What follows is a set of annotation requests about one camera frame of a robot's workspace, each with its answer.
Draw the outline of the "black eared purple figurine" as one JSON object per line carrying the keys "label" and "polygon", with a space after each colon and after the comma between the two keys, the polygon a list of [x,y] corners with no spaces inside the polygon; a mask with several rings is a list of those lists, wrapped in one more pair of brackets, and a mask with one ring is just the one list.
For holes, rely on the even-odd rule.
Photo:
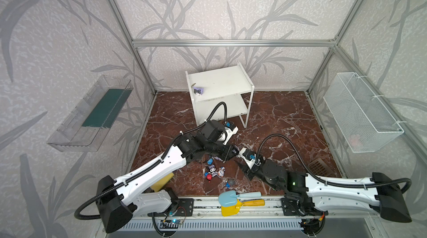
{"label": "black eared purple figurine", "polygon": [[192,89],[193,89],[193,93],[195,95],[201,96],[204,93],[204,88],[203,87],[195,87],[194,86]]}

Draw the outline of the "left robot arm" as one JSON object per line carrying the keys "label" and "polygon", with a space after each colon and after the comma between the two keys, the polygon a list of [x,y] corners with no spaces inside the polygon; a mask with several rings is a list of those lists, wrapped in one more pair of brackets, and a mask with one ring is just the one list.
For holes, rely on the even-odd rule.
{"label": "left robot arm", "polygon": [[236,146],[229,144],[238,128],[231,122],[220,123],[213,119],[219,102],[208,118],[198,127],[180,132],[166,151],[140,168],[116,179],[106,176],[99,181],[97,194],[80,205],[74,217],[78,220],[98,220],[110,234],[124,227],[139,213],[164,212],[177,199],[166,190],[159,194],[146,190],[166,175],[179,170],[205,155],[229,161],[238,154]]}

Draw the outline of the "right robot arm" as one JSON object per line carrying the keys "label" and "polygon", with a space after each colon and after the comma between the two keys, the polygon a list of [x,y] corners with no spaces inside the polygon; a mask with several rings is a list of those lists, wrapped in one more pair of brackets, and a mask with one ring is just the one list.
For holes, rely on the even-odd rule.
{"label": "right robot arm", "polygon": [[323,177],[310,169],[288,171],[282,165],[262,157],[260,151],[242,148],[239,168],[252,180],[258,178],[275,191],[283,191],[281,208],[285,216],[323,216],[330,211],[357,210],[376,213],[382,219],[412,221],[403,194],[411,187],[408,178],[391,179],[381,172],[370,177],[343,179]]}

